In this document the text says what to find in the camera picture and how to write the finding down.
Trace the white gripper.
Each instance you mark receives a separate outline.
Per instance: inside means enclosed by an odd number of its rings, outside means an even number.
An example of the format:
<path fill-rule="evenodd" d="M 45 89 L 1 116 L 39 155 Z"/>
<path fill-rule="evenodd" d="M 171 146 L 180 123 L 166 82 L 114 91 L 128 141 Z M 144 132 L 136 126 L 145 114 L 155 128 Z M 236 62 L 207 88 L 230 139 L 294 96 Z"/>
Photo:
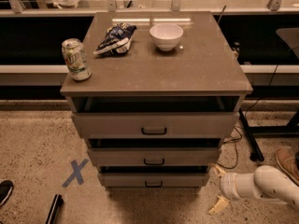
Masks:
<path fill-rule="evenodd" d="M 236 177 L 237 173 L 227 173 L 218 165 L 211 163 L 211 168 L 214 170 L 215 174 L 221 178 L 220 189 L 224 196 L 218 195 L 218 200 L 208 211 L 210 215 L 216 215 L 225 209 L 229 204 L 230 200 L 239 200 L 240 195 L 236 189 Z"/>

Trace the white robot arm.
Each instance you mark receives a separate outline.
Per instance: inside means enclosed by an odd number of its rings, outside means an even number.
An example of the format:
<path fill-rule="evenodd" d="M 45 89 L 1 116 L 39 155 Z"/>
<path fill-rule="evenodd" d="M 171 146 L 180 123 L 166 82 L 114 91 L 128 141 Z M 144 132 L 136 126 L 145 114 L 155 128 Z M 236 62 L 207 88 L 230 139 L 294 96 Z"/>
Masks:
<path fill-rule="evenodd" d="M 247 174 L 227 173 L 217 164 L 211 164 L 211 167 L 220 178 L 221 195 L 208 211 L 210 215 L 240 199 L 287 204 L 299 210 L 299 187 L 275 167 L 262 165 Z"/>

